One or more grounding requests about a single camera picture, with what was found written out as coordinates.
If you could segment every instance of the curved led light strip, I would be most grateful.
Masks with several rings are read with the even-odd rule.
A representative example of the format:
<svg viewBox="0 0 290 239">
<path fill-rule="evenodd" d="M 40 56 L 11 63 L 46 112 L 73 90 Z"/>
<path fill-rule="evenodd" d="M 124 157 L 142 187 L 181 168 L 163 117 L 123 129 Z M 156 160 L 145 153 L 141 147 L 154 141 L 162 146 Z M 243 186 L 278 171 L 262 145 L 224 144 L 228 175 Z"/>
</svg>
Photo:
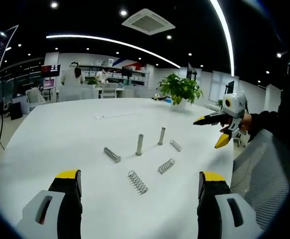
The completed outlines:
<svg viewBox="0 0 290 239">
<path fill-rule="evenodd" d="M 120 45 L 124 45 L 124 46 L 129 46 L 129 47 L 132 47 L 134 49 L 137 49 L 137 50 L 140 50 L 140 51 L 143 51 L 143 52 L 146 52 L 150 55 L 153 55 L 155 57 L 158 57 L 178 68 L 180 68 L 179 65 L 177 65 L 176 63 L 170 61 L 170 60 L 167 60 L 166 58 L 160 56 L 160 55 L 157 55 L 151 51 L 147 51 L 143 48 L 140 48 L 138 46 L 134 46 L 134 45 L 131 45 L 131 44 L 128 44 L 128 43 L 125 43 L 125 42 L 121 42 L 121 41 L 116 41 L 116 40 L 112 40 L 112 39 L 108 39 L 108 38 L 103 38 L 103 37 L 98 37 L 98 36 L 83 36 L 83 35 L 52 35 L 52 36 L 46 36 L 47 39 L 50 39 L 50 38 L 67 38 L 67 37 L 72 37 L 72 38 L 87 38 L 87 39 L 94 39 L 94 40 L 102 40 L 102 41 L 110 41 L 110 42 L 113 42 L 113 43 L 117 43 L 117 44 L 120 44 Z"/>
<path fill-rule="evenodd" d="M 229 32 L 229 27 L 228 24 L 226 23 L 224 14 L 222 12 L 222 9 L 218 3 L 217 0 L 210 0 L 210 2 L 212 3 L 216 13 L 218 14 L 218 17 L 220 19 L 223 31 L 224 31 L 224 35 L 226 38 L 226 43 L 228 45 L 228 50 L 229 50 L 229 57 L 230 57 L 230 65 L 231 65 L 231 76 L 234 76 L 234 57 L 233 57 L 233 47 L 232 47 L 232 41 L 231 41 L 231 36 L 230 36 L 230 32 Z"/>
</svg>

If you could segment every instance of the hand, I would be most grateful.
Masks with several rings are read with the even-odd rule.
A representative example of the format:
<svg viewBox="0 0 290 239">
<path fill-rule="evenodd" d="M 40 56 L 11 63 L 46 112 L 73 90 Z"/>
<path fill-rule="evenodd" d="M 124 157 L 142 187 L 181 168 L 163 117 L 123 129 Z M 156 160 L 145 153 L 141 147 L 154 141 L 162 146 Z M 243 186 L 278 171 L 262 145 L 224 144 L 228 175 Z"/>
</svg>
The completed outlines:
<svg viewBox="0 0 290 239">
<path fill-rule="evenodd" d="M 220 122 L 221 123 L 221 127 L 224 127 L 225 124 L 230 125 L 232 122 L 232 118 L 230 118 L 227 122 Z M 251 124 L 252 124 L 252 116 L 245 113 L 242 121 L 241 121 L 241 127 L 240 130 L 241 131 L 249 131 L 251 129 Z M 220 132 L 225 132 L 227 129 L 229 128 L 229 126 L 223 128 L 220 130 Z"/>
</svg>

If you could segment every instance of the green plant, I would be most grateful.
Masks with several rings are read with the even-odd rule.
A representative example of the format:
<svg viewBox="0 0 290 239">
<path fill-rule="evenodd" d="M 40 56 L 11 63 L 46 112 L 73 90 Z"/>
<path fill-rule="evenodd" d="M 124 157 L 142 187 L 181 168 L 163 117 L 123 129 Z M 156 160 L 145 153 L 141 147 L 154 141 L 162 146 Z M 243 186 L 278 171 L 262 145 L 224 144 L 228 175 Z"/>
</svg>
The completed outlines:
<svg viewBox="0 0 290 239">
<path fill-rule="evenodd" d="M 174 105 L 180 104 L 182 99 L 192 104 L 196 97 L 199 99 L 201 95 L 203 96 L 196 81 L 180 78 L 174 73 L 159 82 L 159 86 L 164 96 L 171 95 Z"/>
<path fill-rule="evenodd" d="M 218 102 L 216 103 L 216 105 L 222 107 L 222 102 L 223 102 L 222 99 L 221 100 L 218 100 Z"/>
<path fill-rule="evenodd" d="M 96 85 L 97 84 L 97 80 L 95 79 L 95 77 L 89 78 L 89 80 L 87 81 L 88 85 Z"/>
</svg>

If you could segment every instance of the metal pin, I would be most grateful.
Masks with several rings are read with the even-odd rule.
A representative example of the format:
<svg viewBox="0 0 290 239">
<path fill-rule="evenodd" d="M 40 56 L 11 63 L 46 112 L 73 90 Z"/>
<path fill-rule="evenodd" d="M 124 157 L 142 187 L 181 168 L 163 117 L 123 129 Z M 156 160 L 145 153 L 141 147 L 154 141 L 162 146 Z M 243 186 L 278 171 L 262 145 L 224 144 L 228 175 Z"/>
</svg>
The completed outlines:
<svg viewBox="0 0 290 239">
<path fill-rule="evenodd" d="M 165 131 L 166 128 L 161 128 L 161 133 L 160 133 L 160 138 L 159 138 L 159 142 L 158 145 L 163 145 L 163 140 L 164 140 L 164 136 L 165 136 Z"/>
<path fill-rule="evenodd" d="M 143 146 L 143 138 L 144 138 L 143 134 L 140 134 L 138 136 L 138 144 L 137 144 L 137 151 L 136 151 L 137 156 L 141 155 L 141 147 Z"/>
<path fill-rule="evenodd" d="M 116 154 L 114 154 L 113 151 L 111 151 L 109 148 L 105 147 L 104 148 L 104 152 L 109 157 L 111 157 L 114 160 L 115 163 L 119 163 L 120 162 L 121 157 L 120 156 L 117 156 Z"/>
</svg>

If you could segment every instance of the air conditioning vent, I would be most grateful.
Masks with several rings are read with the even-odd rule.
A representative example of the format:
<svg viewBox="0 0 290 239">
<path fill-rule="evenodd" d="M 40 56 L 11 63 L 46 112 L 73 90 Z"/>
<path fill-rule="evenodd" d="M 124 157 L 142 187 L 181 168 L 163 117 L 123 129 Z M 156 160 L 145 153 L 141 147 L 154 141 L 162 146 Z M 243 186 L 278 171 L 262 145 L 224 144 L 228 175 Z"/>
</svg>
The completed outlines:
<svg viewBox="0 0 290 239">
<path fill-rule="evenodd" d="M 149 9 L 142 9 L 135 13 L 123 22 L 122 25 L 141 31 L 147 35 L 154 35 L 175 28 L 170 22 Z"/>
</svg>

